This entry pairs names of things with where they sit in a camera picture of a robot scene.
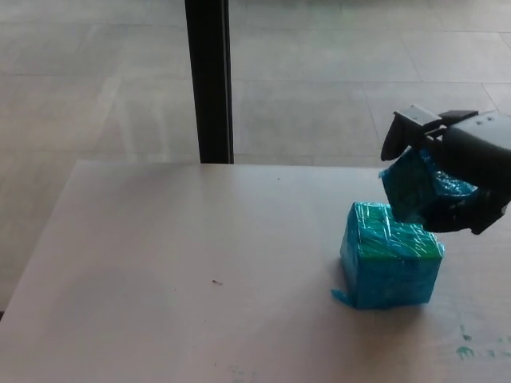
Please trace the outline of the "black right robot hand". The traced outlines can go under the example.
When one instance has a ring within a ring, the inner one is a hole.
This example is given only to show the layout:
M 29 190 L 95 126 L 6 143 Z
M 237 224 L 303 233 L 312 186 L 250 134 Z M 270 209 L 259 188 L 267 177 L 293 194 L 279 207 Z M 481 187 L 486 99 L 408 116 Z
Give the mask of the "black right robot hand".
M 399 222 L 480 235 L 510 202 L 510 117 L 498 111 L 396 111 L 380 158 L 390 162 L 380 177 Z

